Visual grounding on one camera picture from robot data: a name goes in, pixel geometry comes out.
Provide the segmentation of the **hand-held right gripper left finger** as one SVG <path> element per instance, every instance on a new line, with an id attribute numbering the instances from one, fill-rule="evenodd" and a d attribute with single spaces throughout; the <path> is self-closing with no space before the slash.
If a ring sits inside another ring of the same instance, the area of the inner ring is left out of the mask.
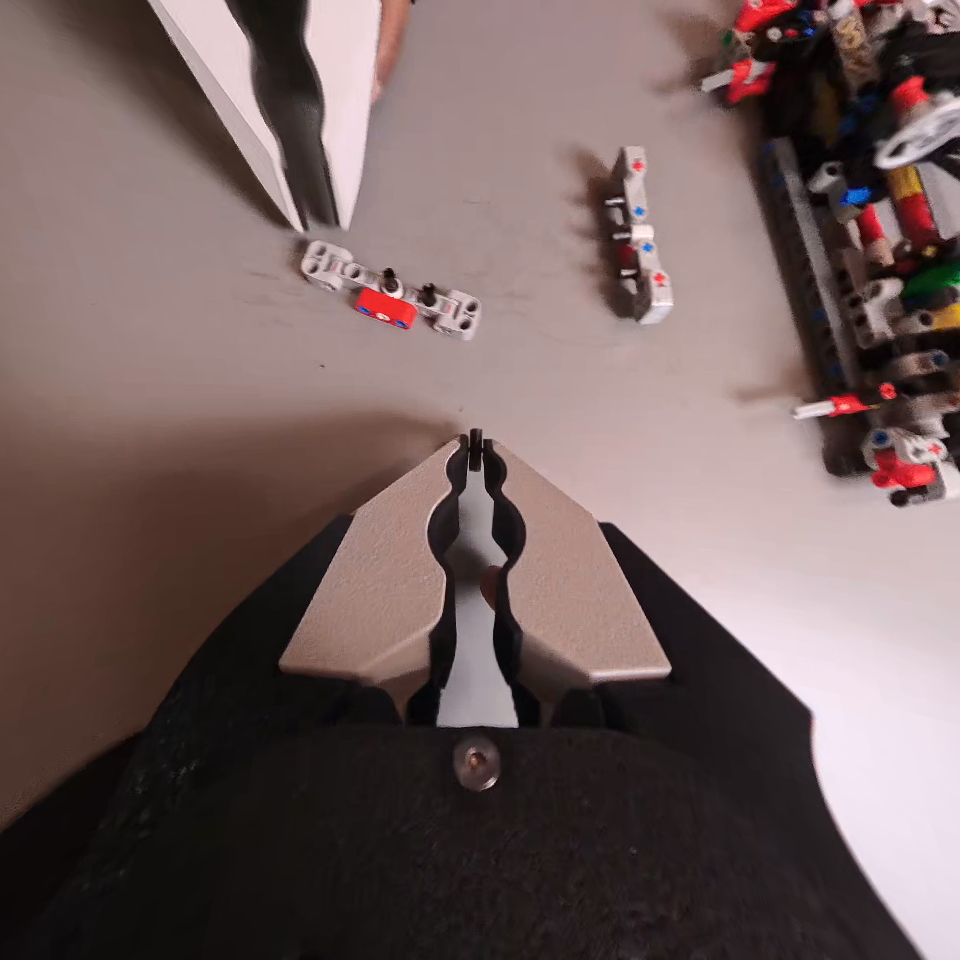
<path id="1" fill-rule="evenodd" d="M 355 510 L 280 671 L 353 681 L 402 721 L 435 721 L 457 649 L 447 554 L 470 461 L 470 438 L 456 438 Z"/>

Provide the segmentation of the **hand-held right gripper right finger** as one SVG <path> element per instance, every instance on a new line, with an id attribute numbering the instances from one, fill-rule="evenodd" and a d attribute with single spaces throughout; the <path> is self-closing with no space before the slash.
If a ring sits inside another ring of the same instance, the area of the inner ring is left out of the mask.
<path id="1" fill-rule="evenodd" d="M 503 553 L 493 644 L 518 726 L 541 727 L 565 698 L 660 682 L 671 663 L 596 518 L 504 444 L 483 442 Z"/>

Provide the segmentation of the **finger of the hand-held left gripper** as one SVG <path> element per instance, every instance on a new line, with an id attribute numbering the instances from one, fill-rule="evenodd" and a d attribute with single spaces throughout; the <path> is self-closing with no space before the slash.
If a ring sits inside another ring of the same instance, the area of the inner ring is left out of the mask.
<path id="1" fill-rule="evenodd" d="M 369 137 L 381 7 L 259 2 L 258 105 L 298 232 L 348 230 Z"/>
<path id="2" fill-rule="evenodd" d="M 149 6 L 279 214 L 307 232 L 316 217 L 311 2 Z"/>

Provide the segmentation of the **grey technic connector piece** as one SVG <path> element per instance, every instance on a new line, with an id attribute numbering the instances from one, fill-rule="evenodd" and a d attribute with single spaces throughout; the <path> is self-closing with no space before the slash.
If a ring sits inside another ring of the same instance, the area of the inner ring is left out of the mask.
<path id="1" fill-rule="evenodd" d="M 432 330 L 468 342 L 481 326 L 478 297 L 434 283 L 410 285 L 393 269 L 373 270 L 349 250 L 324 240 L 306 244 L 299 270 L 306 282 L 344 297 L 359 314 L 398 330 L 413 330 L 424 321 Z"/>

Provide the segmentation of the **large multicoloured lego model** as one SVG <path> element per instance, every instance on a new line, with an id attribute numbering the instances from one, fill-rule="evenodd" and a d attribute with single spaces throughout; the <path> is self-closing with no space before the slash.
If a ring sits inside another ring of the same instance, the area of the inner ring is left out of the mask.
<path id="1" fill-rule="evenodd" d="M 778 265 L 824 464 L 958 499 L 958 2 L 741 2 L 701 89 L 759 102 Z"/>

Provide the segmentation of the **person's left hand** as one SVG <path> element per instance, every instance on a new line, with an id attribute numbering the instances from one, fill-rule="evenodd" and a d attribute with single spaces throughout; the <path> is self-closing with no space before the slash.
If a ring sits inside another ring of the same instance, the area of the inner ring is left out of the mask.
<path id="1" fill-rule="evenodd" d="M 396 73 L 415 4 L 415 1 L 380 2 L 378 47 L 371 88 L 372 104 L 381 99 Z"/>

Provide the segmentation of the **technic pieces assembly with pins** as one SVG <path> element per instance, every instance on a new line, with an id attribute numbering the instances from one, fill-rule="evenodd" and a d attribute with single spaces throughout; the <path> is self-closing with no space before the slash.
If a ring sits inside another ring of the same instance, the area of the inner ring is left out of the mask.
<path id="1" fill-rule="evenodd" d="M 641 146 L 622 147 L 603 200 L 622 304 L 628 308 L 628 316 L 642 327 L 660 324 L 675 306 L 672 280 L 664 268 L 650 220 L 648 173 L 646 150 Z"/>

